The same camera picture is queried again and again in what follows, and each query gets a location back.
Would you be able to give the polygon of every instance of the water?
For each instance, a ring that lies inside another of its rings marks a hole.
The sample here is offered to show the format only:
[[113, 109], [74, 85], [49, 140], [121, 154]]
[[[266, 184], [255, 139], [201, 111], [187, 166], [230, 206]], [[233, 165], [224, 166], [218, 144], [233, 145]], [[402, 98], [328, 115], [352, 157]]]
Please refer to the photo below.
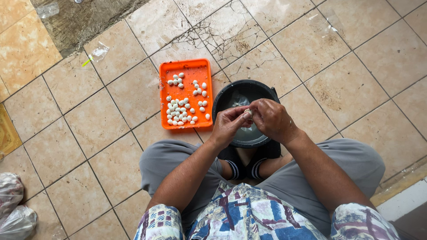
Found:
[[[252, 101], [255, 101], [260, 98], [263, 98], [263, 96], [258, 92], [254, 92], [253, 90], [236, 90], [233, 92], [230, 102], [227, 105], [227, 108], [249, 105]], [[237, 131], [234, 139], [239, 141], [251, 141], [261, 137], [262, 135], [263, 134], [258, 130], [257, 126], [254, 123], [250, 128], [240, 128]]]

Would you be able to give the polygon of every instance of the fingernail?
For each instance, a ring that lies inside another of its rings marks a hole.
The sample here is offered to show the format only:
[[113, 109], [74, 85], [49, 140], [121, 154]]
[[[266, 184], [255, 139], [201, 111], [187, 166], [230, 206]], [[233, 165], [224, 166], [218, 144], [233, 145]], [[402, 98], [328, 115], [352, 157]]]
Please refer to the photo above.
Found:
[[248, 118], [250, 118], [251, 117], [251, 114], [250, 113], [248, 113], [248, 112], [246, 112], [245, 114], [243, 114], [243, 118], [246, 120], [246, 119], [248, 119]]

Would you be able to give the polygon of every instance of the hand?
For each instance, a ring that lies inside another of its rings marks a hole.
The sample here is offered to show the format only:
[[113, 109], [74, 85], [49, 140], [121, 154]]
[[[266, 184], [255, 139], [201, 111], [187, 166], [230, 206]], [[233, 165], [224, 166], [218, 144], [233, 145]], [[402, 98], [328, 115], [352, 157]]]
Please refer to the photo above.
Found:
[[229, 108], [217, 114], [209, 140], [220, 148], [220, 150], [226, 148], [231, 143], [239, 128], [251, 127], [252, 121], [248, 120], [251, 115], [244, 112], [248, 108], [248, 106]]
[[283, 145], [295, 139], [301, 131], [285, 107], [273, 100], [258, 99], [249, 108], [254, 113], [252, 120], [260, 132]]

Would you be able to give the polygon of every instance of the person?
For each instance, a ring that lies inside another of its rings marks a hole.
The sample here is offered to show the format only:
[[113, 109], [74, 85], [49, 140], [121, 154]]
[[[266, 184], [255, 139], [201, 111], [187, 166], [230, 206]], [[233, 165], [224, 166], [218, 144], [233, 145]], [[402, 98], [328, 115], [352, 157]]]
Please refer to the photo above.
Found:
[[[244, 167], [228, 145], [252, 123], [271, 141]], [[285, 107], [256, 100], [218, 113], [203, 144], [161, 140], [143, 152], [141, 188], [152, 198], [135, 239], [398, 239], [369, 201], [384, 170], [370, 146], [315, 144]], [[245, 177], [264, 180], [228, 181]]]

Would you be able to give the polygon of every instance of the black bucket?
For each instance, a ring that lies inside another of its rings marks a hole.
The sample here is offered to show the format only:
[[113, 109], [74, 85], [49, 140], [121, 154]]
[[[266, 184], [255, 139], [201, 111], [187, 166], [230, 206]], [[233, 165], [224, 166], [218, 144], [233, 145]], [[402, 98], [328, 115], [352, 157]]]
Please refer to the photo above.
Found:
[[[251, 96], [251, 99], [248, 98], [249, 102], [255, 101], [260, 98], [267, 98], [277, 103], [280, 103], [279, 98], [277, 96], [276, 90], [272, 87], [269, 88], [267, 85], [254, 81], [254, 80], [239, 80], [225, 86], [216, 96], [215, 101], [212, 106], [212, 120], [215, 124], [216, 114], [220, 111], [228, 109], [229, 103], [231, 102], [233, 93], [235, 91], [239, 91], [243, 96]], [[270, 141], [270, 138], [265, 135], [255, 137], [251, 140], [239, 140], [236, 137], [230, 143], [233, 147], [240, 148], [255, 148], [262, 146]]]

